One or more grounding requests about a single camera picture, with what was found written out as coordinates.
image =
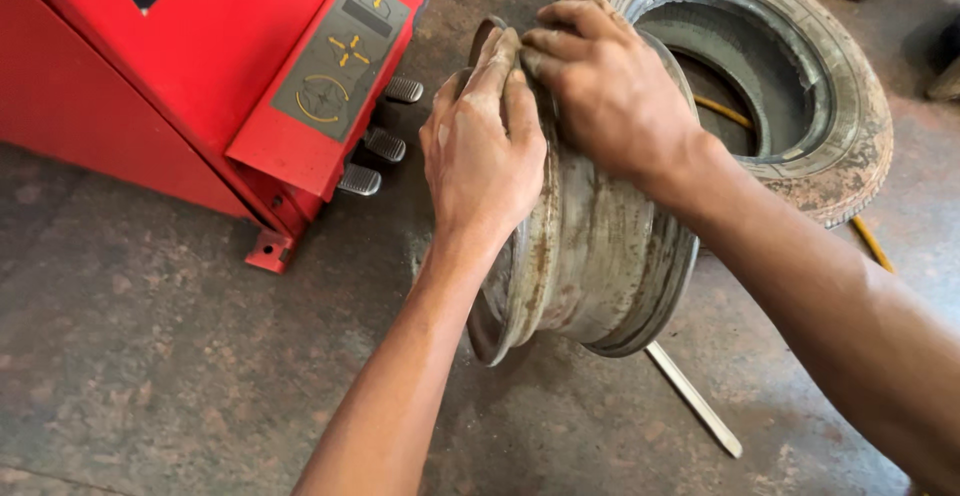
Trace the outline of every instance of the dirty hand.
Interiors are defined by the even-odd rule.
[[[520,47],[517,31],[494,29],[472,75],[462,70],[443,84],[419,131],[435,242],[489,242],[498,251],[537,203],[546,140],[523,72],[512,70]]]
[[[660,56],[607,0],[558,1],[536,18],[570,29],[531,30],[520,53],[557,98],[564,135],[603,170],[666,199],[691,146],[712,136]]]

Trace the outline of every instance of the metal pedal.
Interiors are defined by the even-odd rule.
[[[407,154],[407,144],[380,127],[366,129],[363,145],[377,157],[394,164],[402,161]]]
[[[383,89],[383,95],[393,100],[413,104],[424,95],[424,84],[400,76],[393,76],[390,78],[387,87]]]
[[[373,196],[380,190],[381,181],[383,178],[378,171],[349,163],[343,168],[343,176],[340,183],[337,183],[337,189],[354,195]]]

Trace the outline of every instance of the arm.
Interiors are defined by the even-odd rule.
[[[415,494],[457,343],[480,284],[544,183],[533,93],[511,72],[520,40],[494,30],[420,129],[436,230],[406,304],[327,425],[293,494]],[[506,135],[500,119],[507,103]]]
[[[534,30],[522,52],[558,97],[574,144],[703,239],[880,452],[927,487],[957,493],[956,331],[900,279],[740,167],[605,0],[561,1],[538,16],[579,32]]]

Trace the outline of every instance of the red machine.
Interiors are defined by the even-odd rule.
[[[252,220],[282,272],[338,183],[379,186],[361,138],[402,157],[367,129],[423,92],[391,77],[426,1],[0,0],[0,140]]]

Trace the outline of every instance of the concrete floor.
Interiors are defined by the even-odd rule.
[[[400,71],[430,97],[483,16],[528,26],[548,1],[432,0]],[[960,0],[822,2],[894,114],[893,169],[863,217],[960,324],[960,107],[919,98]],[[378,196],[339,195],[283,277],[243,263],[250,226],[0,147],[0,494],[286,494],[426,246],[428,107],[384,113],[410,158],[379,166]],[[660,342],[743,442],[740,460],[645,355],[544,334],[487,369],[464,339],[420,492],[906,492],[718,260],[699,261]]]

